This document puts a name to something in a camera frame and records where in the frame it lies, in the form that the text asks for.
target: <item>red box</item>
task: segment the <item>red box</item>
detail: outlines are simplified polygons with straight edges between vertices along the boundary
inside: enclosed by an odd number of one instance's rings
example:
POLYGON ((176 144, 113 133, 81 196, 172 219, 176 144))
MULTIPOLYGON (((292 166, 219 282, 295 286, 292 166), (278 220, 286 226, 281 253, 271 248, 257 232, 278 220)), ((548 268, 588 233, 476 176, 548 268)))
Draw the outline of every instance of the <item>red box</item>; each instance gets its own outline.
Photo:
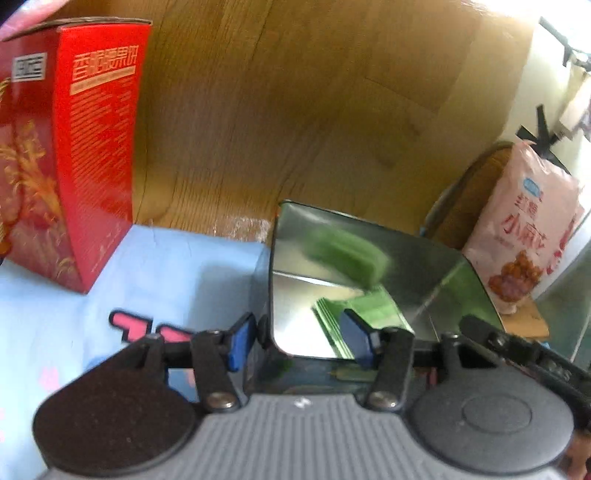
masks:
POLYGON ((131 227, 150 22, 77 18, 0 42, 0 256, 88 292, 131 227))

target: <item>ribbed plastic surface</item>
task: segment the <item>ribbed plastic surface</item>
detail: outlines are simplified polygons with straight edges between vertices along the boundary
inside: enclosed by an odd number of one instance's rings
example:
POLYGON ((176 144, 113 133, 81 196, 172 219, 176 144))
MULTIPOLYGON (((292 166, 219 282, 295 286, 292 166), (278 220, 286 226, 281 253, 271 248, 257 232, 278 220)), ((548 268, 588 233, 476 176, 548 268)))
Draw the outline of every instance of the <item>ribbed plastic surface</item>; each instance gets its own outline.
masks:
MULTIPOLYGON (((80 477, 50 470, 44 480, 80 477)), ((168 461, 124 480, 477 480, 427 453, 394 414, 351 395, 254 395, 234 414, 209 416, 168 461)), ((559 480, 555 469, 511 476, 559 480)))

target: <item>blue clamp pad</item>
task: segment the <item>blue clamp pad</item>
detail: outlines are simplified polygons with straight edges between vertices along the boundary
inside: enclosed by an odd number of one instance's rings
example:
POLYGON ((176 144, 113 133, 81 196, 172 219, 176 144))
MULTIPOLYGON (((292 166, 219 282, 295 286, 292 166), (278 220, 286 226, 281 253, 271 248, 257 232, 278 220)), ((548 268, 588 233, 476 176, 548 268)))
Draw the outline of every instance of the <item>blue clamp pad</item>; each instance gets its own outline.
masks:
POLYGON ((355 361, 364 368, 375 367, 382 343, 379 330, 370 327, 351 309, 344 309, 340 314, 339 327, 355 361))
POLYGON ((252 313, 244 314, 224 336, 228 349, 227 367, 230 372, 238 372, 246 365, 246 359, 256 340, 256 318, 252 313))

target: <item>pink snack bag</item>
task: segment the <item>pink snack bag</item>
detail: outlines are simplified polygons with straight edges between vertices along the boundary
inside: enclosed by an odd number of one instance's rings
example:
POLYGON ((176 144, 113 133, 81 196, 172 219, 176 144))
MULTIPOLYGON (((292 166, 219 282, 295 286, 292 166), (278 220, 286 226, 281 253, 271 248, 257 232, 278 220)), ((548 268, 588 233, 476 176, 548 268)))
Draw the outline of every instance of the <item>pink snack bag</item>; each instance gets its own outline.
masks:
POLYGON ((511 159, 480 214, 463 253, 500 313, 540 282, 579 207, 579 181, 540 158, 529 143, 511 159))

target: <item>light blue mat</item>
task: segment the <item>light blue mat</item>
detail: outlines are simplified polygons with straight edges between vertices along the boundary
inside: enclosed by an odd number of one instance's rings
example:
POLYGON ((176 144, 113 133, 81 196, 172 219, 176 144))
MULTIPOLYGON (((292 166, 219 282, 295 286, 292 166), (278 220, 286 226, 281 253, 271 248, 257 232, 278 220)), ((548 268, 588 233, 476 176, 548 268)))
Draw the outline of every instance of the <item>light blue mat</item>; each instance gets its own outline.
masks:
MULTIPOLYGON (((40 403, 122 347, 108 323, 123 309, 189 330, 231 326, 248 309, 265 247, 134 226, 91 292, 67 291, 11 262, 0 267, 0 480, 45 466, 31 433, 40 403)), ((186 372, 171 384, 194 396, 186 372)))

